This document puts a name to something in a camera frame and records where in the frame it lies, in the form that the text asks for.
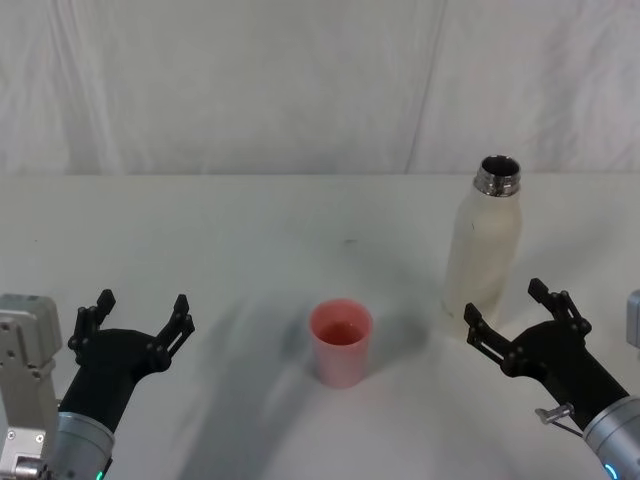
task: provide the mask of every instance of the metal cylinder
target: metal cylinder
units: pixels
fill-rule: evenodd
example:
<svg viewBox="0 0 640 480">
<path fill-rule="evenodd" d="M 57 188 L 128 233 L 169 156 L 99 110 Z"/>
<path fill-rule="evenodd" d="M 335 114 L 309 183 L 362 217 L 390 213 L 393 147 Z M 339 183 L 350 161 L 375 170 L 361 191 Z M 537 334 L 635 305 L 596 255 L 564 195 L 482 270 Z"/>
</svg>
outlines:
<svg viewBox="0 0 640 480">
<path fill-rule="evenodd" d="M 490 197 L 510 197 L 520 190 L 520 165 L 511 157 L 494 155 L 480 164 L 473 186 Z"/>
<path fill-rule="evenodd" d="M 640 480 L 640 398 L 625 397 L 597 415 L 584 441 L 614 480 Z"/>
<path fill-rule="evenodd" d="M 61 412 L 53 455 L 46 465 L 54 478 L 96 480 L 109 463 L 114 442 L 113 433 L 101 423 Z"/>
</svg>

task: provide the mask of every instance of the small metal lever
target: small metal lever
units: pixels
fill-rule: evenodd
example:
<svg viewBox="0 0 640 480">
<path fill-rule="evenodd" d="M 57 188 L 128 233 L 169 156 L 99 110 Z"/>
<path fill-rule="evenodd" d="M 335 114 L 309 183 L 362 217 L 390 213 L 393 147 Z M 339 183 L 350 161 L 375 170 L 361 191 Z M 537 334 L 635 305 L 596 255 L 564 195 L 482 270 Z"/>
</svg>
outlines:
<svg viewBox="0 0 640 480">
<path fill-rule="evenodd" d="M 571 427 L 567 427 L 566 425 L 561 424 L 558 420 L 564 417 L 570 417 L 574 413 L 573 405 L 570 403 L 565 403 L 564 405 L 559 405 L 556 408 L 552 408 L 551 410 L 545 410 L 544 408 L 536 408 L 536 415 L 540 418 L 540 421 L 543 425 L 554 425 L 558 428 L 561 428 L 565 432 L 573 433 L 578 437 L 582 437 L 582 434 L 577 430 L 574 430 Z"/>
<path fill-rule="evenodd" d="M 565 403 L 564 405 L 559 405 L 556 408 L 552 408 L 551 410 L 536 408 L 535 412 L 544 425 L 549 425 L 550 423 L 556 422 L 561 418 L 573 415 L 573 405 L 571 405 L 570 403 Z"/>
</svg>

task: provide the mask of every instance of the bottle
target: bottle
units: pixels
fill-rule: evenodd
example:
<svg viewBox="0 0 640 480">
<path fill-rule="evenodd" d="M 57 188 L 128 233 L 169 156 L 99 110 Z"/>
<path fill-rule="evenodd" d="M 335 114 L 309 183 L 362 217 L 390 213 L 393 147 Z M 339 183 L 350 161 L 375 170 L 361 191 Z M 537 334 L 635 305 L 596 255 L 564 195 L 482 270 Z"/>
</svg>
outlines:
<svg viewBox="0 0 640 480">
<path fill-rule="evenodd" d="M 473 303 L 495 323 L 522 230 L 520 165 L 510 157 L 482 161 L 471 192 L 456 214 L 442 304 L 463 321 Z"/>
</svg>

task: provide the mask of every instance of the cup rim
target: cup rim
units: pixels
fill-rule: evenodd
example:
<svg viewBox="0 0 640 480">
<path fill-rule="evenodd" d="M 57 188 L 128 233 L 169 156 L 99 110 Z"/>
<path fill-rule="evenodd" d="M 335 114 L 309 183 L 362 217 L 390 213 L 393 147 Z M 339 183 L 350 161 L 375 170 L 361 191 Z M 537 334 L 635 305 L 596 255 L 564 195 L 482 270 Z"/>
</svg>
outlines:
<svg viewBox="0 0 640 480">
<path fill-rule="evenodd" d="M 316 332 L 314 332 L 314 330 L 313 330 L 313 316 L 314 316 L 314 314 L 316 313 L 318 308 L 330 305 L 332 303 L 343 303 L 343 304 L 347 303 L 347 304 L 349 304 L 349 306 L 355 307 L 356 309 L 360 310 L 360 312 L 362 314 L 364 314 L 363 317 L 366 320 L 366 331 L 365 331 L 364 335 L 362 335 L 362 338 L 360 338 L 356 342 L 349 343 L 347 345 L 336 345 L 334 343 L 329 343 L 329 342 L 324 341 L 322 338 L 320 338 L 316 334 Z M 350 349 L 353 349 L 353 348 L 356 348 L 356 347 L 362 345 L 364 342 L 369 341 L 369 337 L 371 336 L 371 332 L 373 331 L 373 318 L 372 318 L 371 313 L 369 312 L 369 310 L 367 310 L 367 307 L 365 307 L 360 302 L 356 302 L 355 300 L 352 300 L 350 298 L 332 298 L 332 299 L 329 299 L 329 300 L 325 300 L 324 302 L 320 302 L 315 307 L 313 307 L 313 310 L 311 310 L 311 313 L 309 314 L 309 321 L 307 322 L 307 325 L 308 325 L 308 328 L 309 328 L 309 332 L 311 333 L 313 338 L 317 342 L 322 344 L 323 346 L 326 346 L 326 347 L 329 347 L 329 348 L 332 348 L 332 349 L 335 349 L 335 350 L 350 350 Z"/>
</svg>

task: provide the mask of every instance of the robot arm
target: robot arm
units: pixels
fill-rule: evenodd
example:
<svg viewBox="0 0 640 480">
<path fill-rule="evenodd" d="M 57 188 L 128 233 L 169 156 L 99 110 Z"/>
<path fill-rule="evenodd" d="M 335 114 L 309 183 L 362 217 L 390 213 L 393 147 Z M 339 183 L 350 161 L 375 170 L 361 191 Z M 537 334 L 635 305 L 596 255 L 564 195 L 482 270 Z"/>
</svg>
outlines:
<svg viewBox="0 0 640 480">
<path fill-rule="evenodd" d="M 0 297 L 0 357 L 6 354 L 0 386 L 10 425 L 0 478 L 104 476 L 115 430 L 136 384 L 167 370 L 194 331 L 184 295 L 178 296 L 169 322 L 155 337 L 135 330 L 101 330 L 114 305 L 113 294 L 104 290 L 96 306 L 78 310 L 68 345 L 80 369 L 58 408 L 50 376 L 61 345 L 55 304 L 45 297 Z"/>
<path fill-rule="evenodd" d="M 51 299 L 0 296 L 0 390 L 8 425 L 0 478 L 36 478 L 40 459 L 52 451 L 58 408 L 51 372 L 61 345 Z"/>
<path fill-rule="evenodd" d="M 587 351 L 585 336 L 591 325 L 566 291 L 549 293 L 534 278 L 529 294 L 553 320 L 534 325 L 508 341 L 468 304 L 464 315 L 470 327 L 467 343 L 500 365 L 505 375 L 526 376 L 542 383 L 560 404 L 551 411 L 536 412 L 543 423 L 557 424 L 559 418 L 571 417 L 611 478 L 640 479 L 640 399 L 629 396 Z"/>
</svg>

